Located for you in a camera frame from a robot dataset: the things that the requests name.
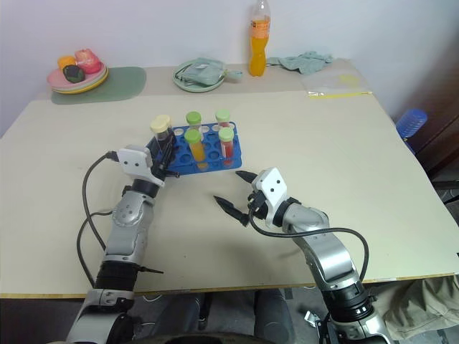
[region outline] white wall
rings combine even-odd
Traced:
[[[109,66],[247,61],[254,0],[2,0],[0,135],[46,87],[60,55],[92,48]],[[459,32],[457,0],[271,0],[268,55],[315,49],[353,59],[386,111],[406,99]]]

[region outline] green test tube cap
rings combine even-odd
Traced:
[[[191,111],[186,114],[186,121],[190,125],[201,124],[201,114],[197,111]]]
[[[223,142],[230,142],[235,138],[235,132],[229,127],[221,128],[218,130],[218,138]]]
[[[230,112],[226,109],[218,110],[215,113],[215,118],[217,119],[218,122],[229,122],[230,117],[231,117]]]
[[[198,143],[201,141],[201,133],[196,129],[188,129],[185,133],[187,143]]]

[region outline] floor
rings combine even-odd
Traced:
[[[317,343],[318,336],[304,319],[306,310],[320,317],[326,314],[321,293],[315,288],[292,289],[293,299],[287,300],[295,327],[297,343]],[[148,335],[171,296],[147,302],[136,298],[131,314],[141,317],[143,325],[136,328],[137,338]],[[207,331],[252,334],[253,291],[219,292],[214,296]],[[81,306],[82,300],[1,300],[1,344],[43,344],[64,340]],[[418,335],[399,344],[459,343],[459,326]]]

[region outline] plate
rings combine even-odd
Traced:
[[[57,93],[60,93],[60,94],[63,94],[63,95],[76,95],[78,93],[83,93],[83,92],[86,92],[86,91],[89,91],[89,90],[92,90],[93,88],[96,88],[98,85],[100,85],[101,83],[103,83],[105,81],[105,79],[107,79],[108,77],[108,68],[107,68],[107,71],[106,73],[102,76],[102,78],[100,78],[100,80],[98,80],[97,82],[94,82],[93,84],[91,85],[88,85],[84,88],[81,88],[79,90],[73,90],[73,91],[61,91],[61,90],[56,90],[56,89],[52,89],[53,91],[57,92]]]
[[[192,59],[191,61],[188,61],[188,62],[185,62],[185,63],[182,63],[181,65],[179,65],[175,70],[174,70],[174,74],[172,75],[172,80],[175,82],[175,85],[179,86],[181,89],[185,90],[185,91],[188,91],[188,92],[193,92],[193,93],[203,93],[203,92],[209,92],[209,91],[212,91],[214,89],[216,89],[217,87],[219,87],[223,80],[224,80],[224,77],[222,77],[219,82],[217,82],[216,84],[213,84],[211,86],[201,86],[199,84],[191,84],[191,85],[187,85],[185,83],[185,81],[182,81],[180,80],[179,78],[176,77],[176,74],[178,72],[180,72],[182,69],[184,69],[186,66],[189,66],[189,65],[192,65],[193,63],[195,63],[196,60],[195,59]]]
[[[60,69],[53,70],[47,77],[49,85],[59,90],[76,90],[87,87],[96,79],[102,77],[106,73],[107,67],[102,63],[102,68],[97,73],[87,74],[81,82],[71,83],[65,79],[64,73]]]

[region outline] green cloth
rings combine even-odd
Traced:
[[[298,70],[301,74],[309,75],[322,70],[332,61],[333,57],[329,54],[319,55],[317,52],[305,52],[297,57],[270,57],[266,64],[282,66],[287,70]]]
[[[116,67],[108,70],[107,80],[93,90],[76,95],[53,92],[51,101],[58,105],[84,104],[88,102],[112,102],[135,97],[142,92],[146,73],[140,67]]]

